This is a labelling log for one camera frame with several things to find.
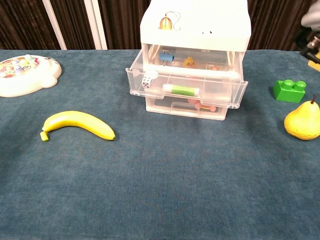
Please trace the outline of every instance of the string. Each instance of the string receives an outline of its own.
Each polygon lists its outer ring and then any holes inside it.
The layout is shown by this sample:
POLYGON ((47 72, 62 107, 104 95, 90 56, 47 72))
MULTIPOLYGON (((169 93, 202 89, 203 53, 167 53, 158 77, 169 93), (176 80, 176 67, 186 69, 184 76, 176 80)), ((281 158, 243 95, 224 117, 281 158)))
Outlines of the string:
POLYGON ((181 18, 181 14, 179 13, 179 12, 177 12, 177 11, 167 11, 166 13, 165 13, 165 15, 167 15, 167 14, 174 14, 175 16, 176 16, 176 18, 177 18, 177 21, 173 24, 173 28, 174 28, 174 30, 176 30, 176 31, 179 31, 180 29, 181 29, 181 26, 180 26, 180 28, 179 29, 176 29, 176 24, 180 21, 180 18, 181 18))

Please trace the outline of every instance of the round white toy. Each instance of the round white toy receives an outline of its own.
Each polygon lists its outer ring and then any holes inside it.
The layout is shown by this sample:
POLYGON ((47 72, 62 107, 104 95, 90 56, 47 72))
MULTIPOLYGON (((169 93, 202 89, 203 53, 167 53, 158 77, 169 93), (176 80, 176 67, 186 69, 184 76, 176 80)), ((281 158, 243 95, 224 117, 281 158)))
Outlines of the round white toy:
POLYGON ((0 62, 0 97, 11 98, 33 93, 57 84, 62 72, 51 57, 23 55, 0 62))

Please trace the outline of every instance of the pear stem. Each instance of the pear stem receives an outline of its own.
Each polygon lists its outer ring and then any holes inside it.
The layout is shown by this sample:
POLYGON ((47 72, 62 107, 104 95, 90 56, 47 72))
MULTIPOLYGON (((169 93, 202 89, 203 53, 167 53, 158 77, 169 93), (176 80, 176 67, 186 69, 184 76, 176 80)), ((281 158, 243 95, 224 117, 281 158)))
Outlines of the pear stem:
POLYGON ((316 100, 316 97, 317 97, 317 94, 314 94, 313 95, 313 98, 312 98, 312 101, 311 101, 311 104, 314 104, 315 100, 316 100))

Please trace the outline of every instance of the green lego brick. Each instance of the green lego brick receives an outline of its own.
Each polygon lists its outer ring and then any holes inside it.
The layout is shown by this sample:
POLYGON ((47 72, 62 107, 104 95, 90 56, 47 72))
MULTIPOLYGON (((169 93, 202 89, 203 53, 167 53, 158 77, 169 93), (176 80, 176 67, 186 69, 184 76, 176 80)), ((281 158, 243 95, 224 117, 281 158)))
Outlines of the green lego brick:
POLYGON ((278 101, 299 103, 306 94, 307 84, 304 81, 294 82, 291 79, 278 80, 273 86, 274 97, 278 101))

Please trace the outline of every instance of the white die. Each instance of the white die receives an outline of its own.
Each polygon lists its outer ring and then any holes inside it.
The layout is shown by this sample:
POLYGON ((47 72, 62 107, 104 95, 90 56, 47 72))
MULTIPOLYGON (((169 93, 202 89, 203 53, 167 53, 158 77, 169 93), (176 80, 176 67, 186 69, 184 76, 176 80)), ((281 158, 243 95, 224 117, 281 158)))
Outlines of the white die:
POLYGON ((150 88, 151 87, 151 85, 152 85, 152 79, 151 79, 151 77, 148 77, 148 76, 144 76, 143 78, 142 78, 142 87, 143 88, 150 88))

